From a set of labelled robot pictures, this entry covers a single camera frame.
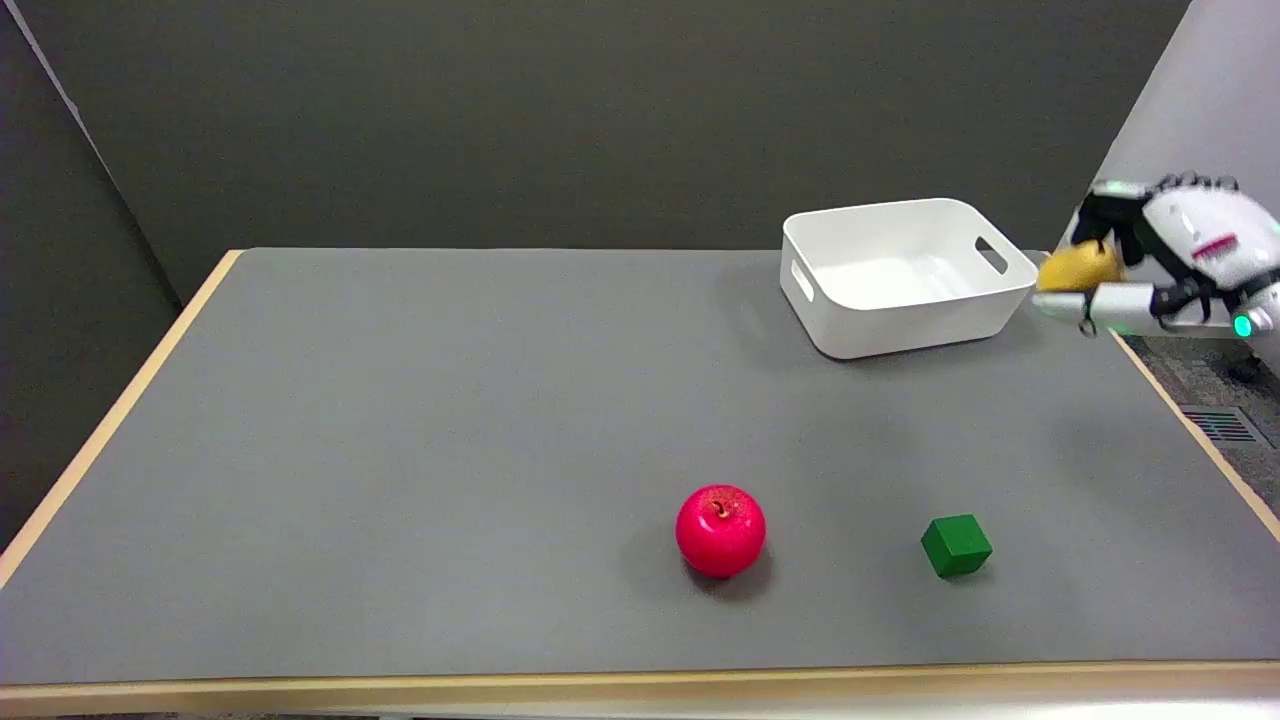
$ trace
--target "red label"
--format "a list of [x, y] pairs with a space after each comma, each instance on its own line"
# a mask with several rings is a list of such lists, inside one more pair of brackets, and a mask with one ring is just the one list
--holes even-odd
[[1234, 233], [1233, 234], [1224, 234], [1222, 237], [1213, 238], [1213, 240], [1208, 241], [1207, 243], [1204, 243], [1204, 245], [1197, 247], [1196, 250], [1193, 250], [1192, 251], [1192, 258], [1194, 258], [1196, 260], [1203, 260], [1204, 258], [1213, 258], [1216, 255], [1225, 255], [1225, 254], [1235, 250], [1235, 246], [1239, 245], [1239, 243], [1240, 242], [1239, 242], [1239, 240], [1236, 240], [1236, 237], [1235, 237]]

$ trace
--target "floor vent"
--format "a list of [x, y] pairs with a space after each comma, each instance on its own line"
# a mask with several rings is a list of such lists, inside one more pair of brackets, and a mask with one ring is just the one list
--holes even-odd
[[1183, 415], [1199, 425], [1217, 447], [1249, 447], [1272, 450], [1267, 438], [1244, 416], [1239, 407], [1180, 405]]

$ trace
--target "wooden table edge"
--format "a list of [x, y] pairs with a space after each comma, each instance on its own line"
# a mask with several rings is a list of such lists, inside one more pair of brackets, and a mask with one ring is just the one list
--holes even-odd
[[[44, 501], [0, 555], [0, 588], [13, 577], [40, 534], [76, 489], [102, 447], [133, 409], [169, 354], [186, 334], [243, 250], [227, 252], [187, 304], [115, 405], [54, 483]], [[1231, 487], [1280, 542], [1280, 519], [1222, 457], [1120, 338], [1116, 343], [1192, 434]], [[1275, 692], [1277, 661], [1110, 661], [911, 667], [831, 667], [675, 673], [571, 673], [460, 676], [207, 679], [64, 685], [0, 685], [0, 716], [46, 716], [146, 711], [253, 710], [530, 701], [694, 701], [815, 694], [955, 692]]]

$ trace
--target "yellow object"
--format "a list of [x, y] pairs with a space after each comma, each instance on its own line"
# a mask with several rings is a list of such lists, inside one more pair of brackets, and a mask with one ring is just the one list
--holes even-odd
[[1041, 265], [1036, 290], [1042, 292], [1084, 292], [1100, 283], [1123, 282], [1124, 269], [1115, 247], [1087, 240], [1059, 249]]

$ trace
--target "white wall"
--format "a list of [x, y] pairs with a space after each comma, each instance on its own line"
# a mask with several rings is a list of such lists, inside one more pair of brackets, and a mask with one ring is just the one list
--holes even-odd
[[[1098, 177], [1153, 182], [1188, 169], [1235, 176], [1280, 214], [1280, 0], [1193, 0]], [[1280, 370], [1280, 341], [1254, 350]]]

